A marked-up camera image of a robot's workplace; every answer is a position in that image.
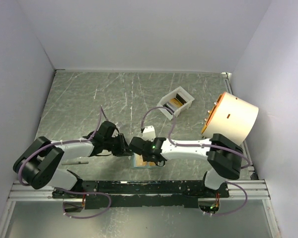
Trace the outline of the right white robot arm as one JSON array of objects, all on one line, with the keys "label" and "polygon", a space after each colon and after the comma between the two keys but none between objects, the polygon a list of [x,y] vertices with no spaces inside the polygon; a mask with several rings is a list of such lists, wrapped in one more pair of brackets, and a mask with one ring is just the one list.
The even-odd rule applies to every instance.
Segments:
[{"label": "right white robot arm", "polygon": [[145,162],[164,165],[175,159],[205,160],[211,165],[201,184],[201,193],[212,197],[226,180],[237,180],[242,169],[242,148],[222,134],[197,141],[173,140],[157,137],[153,141],[134,137],[129,149],[142,156]]}]

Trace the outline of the green card holder wallet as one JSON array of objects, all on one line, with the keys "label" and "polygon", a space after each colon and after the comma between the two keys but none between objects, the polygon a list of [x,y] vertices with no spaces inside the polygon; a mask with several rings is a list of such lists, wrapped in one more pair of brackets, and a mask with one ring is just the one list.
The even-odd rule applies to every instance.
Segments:
[{"label": "green card holder wallet", "polygon": [[133,169],[150,169],[156,168],[156,164],[154,162],[146,162],[143,161],[141,155],[134,154],[132,157],[132,166]]}]

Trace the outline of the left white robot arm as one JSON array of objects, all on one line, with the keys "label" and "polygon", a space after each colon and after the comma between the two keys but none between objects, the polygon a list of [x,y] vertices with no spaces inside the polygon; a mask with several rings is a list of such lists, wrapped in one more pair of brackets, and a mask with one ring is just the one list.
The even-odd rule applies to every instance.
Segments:
[{"label": "left white robot arm", "polygon": [[104,121],[89,135],[68,141],[52,141],[38,137],[16,160],[13,171],[24,186],[41,189],[46,185],[64,188],[72,198],[82,194],[80,177],[72,171],[59,169],[63,159],[100,156],[106,150],[115,157],[132,156],[128,143],[116,125]]}]

